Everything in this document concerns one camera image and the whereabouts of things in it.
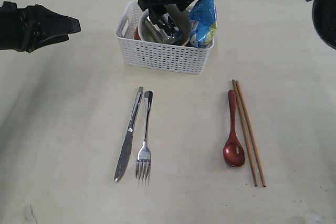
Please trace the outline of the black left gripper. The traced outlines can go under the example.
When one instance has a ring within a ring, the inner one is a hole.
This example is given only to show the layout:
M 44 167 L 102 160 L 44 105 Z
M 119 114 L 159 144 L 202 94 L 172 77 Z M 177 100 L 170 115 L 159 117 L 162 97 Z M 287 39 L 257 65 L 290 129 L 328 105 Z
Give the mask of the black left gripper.
M 1 50 L 31 53 L 68 41 L 69 34 L 80 31 L 78 19 L 55 13 L 42 5 L 18 8 L 16 3 L 9 1 L 1 5 Z

